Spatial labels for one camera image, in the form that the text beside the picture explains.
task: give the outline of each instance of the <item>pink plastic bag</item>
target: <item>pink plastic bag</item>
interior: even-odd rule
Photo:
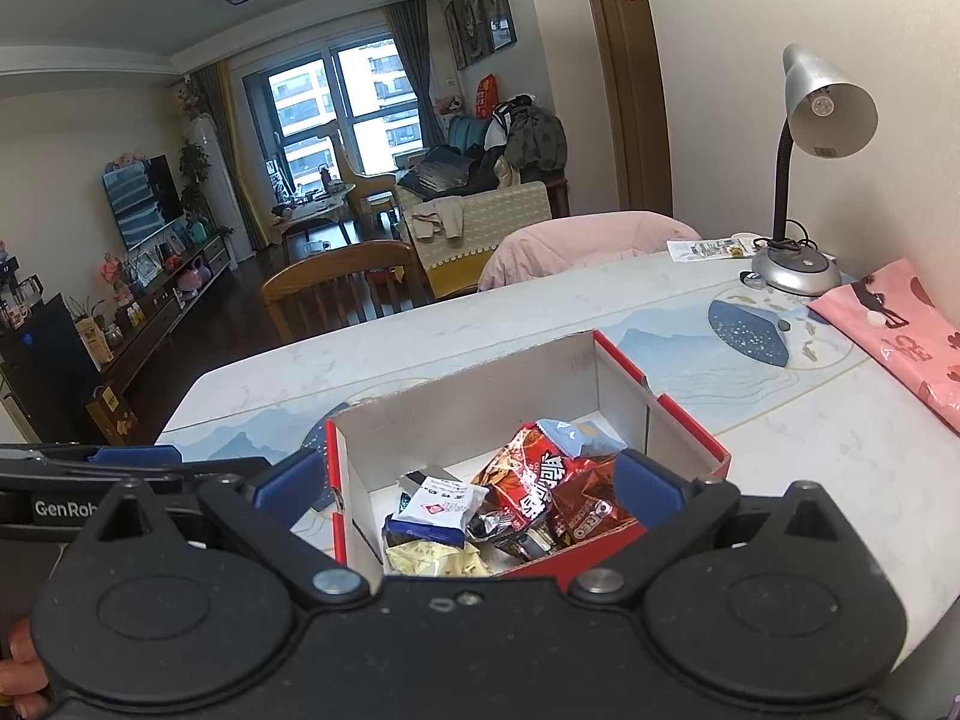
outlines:
[[[960,433],[960,333],[899,260],[810,308],[865,349]]]

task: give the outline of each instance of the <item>throw blanket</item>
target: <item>throw blanket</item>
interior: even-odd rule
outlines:
[[[699,241],[675,218],[621,211],[555,218],[505,238],[480,276],[479,290],[666,251],[667,241]]]
[[[500,242],[515,230],[550,218],[550,202],[546,187],[539,182],[523,184],[510,189],[485,191],[459,199],[464,208],[462,238],[447,238],[435,235],[429,241],[418,240],[412,235],[424,269],[429,275],[432,268],[466,257],[493,251]],[[403,212],[406,226],[412,231],[418,205]]]

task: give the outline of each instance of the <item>yellow snack wrapper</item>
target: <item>yellow snack wrapper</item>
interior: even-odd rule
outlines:
[[[408,577],[488,577],[490,570],[473,544],[464,549],[410,541],[388,547],[387,558],[397,573]]]

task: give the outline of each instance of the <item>blue gripper pad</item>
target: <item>blue gripper pad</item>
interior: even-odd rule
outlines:
[[[101,446],[88,463],[132,469],[169,469],[184,464],[184,458],[175,446]]]
[[[326,484],[326,461],[315,449],[300,449],[248,482],[255,509],[292,528]]]
[[[633,449],[621,452],[614,462],[616,500],[644,528],[656,528],[683,509],[692,490],[685,479]]]

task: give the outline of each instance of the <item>television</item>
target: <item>television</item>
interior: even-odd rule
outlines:
[[[163,155],[104,173],[113,218],[128,250],[174,223],[184,213]]]

